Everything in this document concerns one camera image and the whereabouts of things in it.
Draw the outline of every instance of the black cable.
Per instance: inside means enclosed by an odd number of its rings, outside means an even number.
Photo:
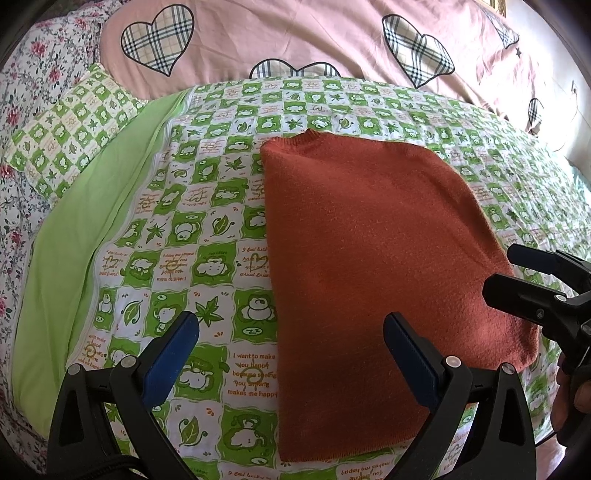
[[[542,438],[538,443],[535,444],[535,447],[538,448],[539,446],[545,444],[548,440],[550,440],[551,438],[553,438],[556,435],[556,432],[552,432],[549,435],[545,436],[544,438]]]
[[[144,465],[139,458],[131,455],[112,455],[98,465],[77,468],[75,471],[46,475],[43,480],[95,480],[119,469],[134,469],[142,473]]]

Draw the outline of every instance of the light green fabric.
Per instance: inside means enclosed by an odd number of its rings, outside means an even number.
[[[39,434],[49,435],[66,359],[92,295],[86,273],[108,230],[125,218],[125,201],[160,149],[162,125],[184,92],[150,102],[88,166],[39,231],[28,272],[12,361],[14,401]]]

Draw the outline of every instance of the pillow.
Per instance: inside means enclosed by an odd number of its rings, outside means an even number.
[[[115,83],[102,65],[92,64],[60,101],[12,136],[7,160],[54,206],[145,104]]]
[[[247,77],[332,75],[387,82],[538,123],[536,63],[473,0],[131,0],[105,24],[101,61],[139,98]]]

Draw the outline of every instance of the orange-red knit garment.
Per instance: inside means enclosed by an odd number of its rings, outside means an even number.
[[[511,267],[472,192],[438,156],[310,130],[269,140],[261,155],[281,460],[344,457],[416,435],[427,411],[384,344],[389,312],[471,367],[532,363],[537,328],[482,299],[484,280]]]

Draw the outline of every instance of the green and white checkered blanket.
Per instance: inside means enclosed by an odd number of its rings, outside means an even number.
[[[184,111],[168,122],[125,224],[96,255],[92,305],[69,362],[111,366],[140,353],[182,310],[196,312],[198,345],[154,415],[204,480],[382,479],[407,446],[291,464],[277,453],[281,319],[269,280],[259,148],[268,138],[307,128],[423,145],[465,179],[503,245],[591,254],[589,208],[557,159],[484,110],[353,79],[269,78],[193,88]],[[552,277],[517,273],[560,288]],[[521,375],[538,439],[550,428],[558,353],[542,339],[540,357]],[[440,473],[457,459],[473,414],[466,411]],[[132,451],[117,412],[109,417],[123,451]]]

